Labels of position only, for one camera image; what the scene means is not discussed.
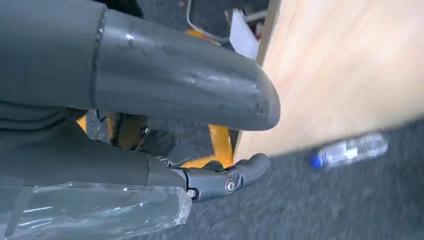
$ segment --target gray tube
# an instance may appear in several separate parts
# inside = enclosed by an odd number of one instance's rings
[[[100,3],[0,1],[0,33],[5,104],[99,108],[258,131],[280,117],[277,92],[254,61]],[[55,111],[43,110],[45,117]]]
[[[105,10],[93,1],[0,1],[0,99],[90,108],[95,42]]]
[[[277,93],[252,60],[182,32],[108,10],[99,49],[99,109],[267,130]]]

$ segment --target metal bolt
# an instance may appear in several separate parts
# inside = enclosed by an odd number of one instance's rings
[[[234,191],[234,188],[236,187],[236,184],[234,183],[234,181],[232,179],[229,179],[226,182],[225,188],[227,189],[227,191],[229,191],[230,193],[232,191]]]
[[[192,198],[192,199],[194,199],[196,196],[197,196],[197,192],[195,191],[195,190],[193,190],[193,189],[189,189],[189,190],[187,190],[187,195],[190,197],[190,198]]]

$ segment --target yellow metal frame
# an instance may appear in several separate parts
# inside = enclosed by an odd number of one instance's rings
[[[86,117],[83,116],[77,122],[84,132],[87,133]],[[217,125],[209,125],[209,133],[214,154],[197,160],[188,161],[182,165],[183,168],[202,168],[212,160],[220,162],[224,168],[228,168],[233,165],[233,146],[231,145],[230,132],[228,128]]]

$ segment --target white cable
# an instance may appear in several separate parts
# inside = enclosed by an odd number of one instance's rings
[[[219,37],[217,35],[213,35],[212,33],[209,33],[207,31],[201,29],[200,27],[194,25],[192,23],[192,21],[190,21],[190,12],[192,10],[192,1],[193,0],[188,0],[188,3],[187,3],[187,14],[186,15],[187,15],[187,23],[188,23],[188,25],[190,25],[190,27],[192,27],[194,30],[198,31],[199,33],[202,33],[203,35],[205,35],[207,38],[210,38],[212,40],[215,40],[215,41],[217,41],[219,43],[228,43],[230,41],[230,38],[229,37]]]

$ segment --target gray carpet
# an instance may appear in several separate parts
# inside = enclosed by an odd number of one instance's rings
[[[184,30],[177,0],[139,0],[146,19]],[[223,11],[260,0],[194,0],[193,22],[228,34]],[[380,159],[314,170],[312,150],[275,157],[258,185],[192,207],[187,224],[141,240],[422,240],[424,239],[424,121],[386,133]]]

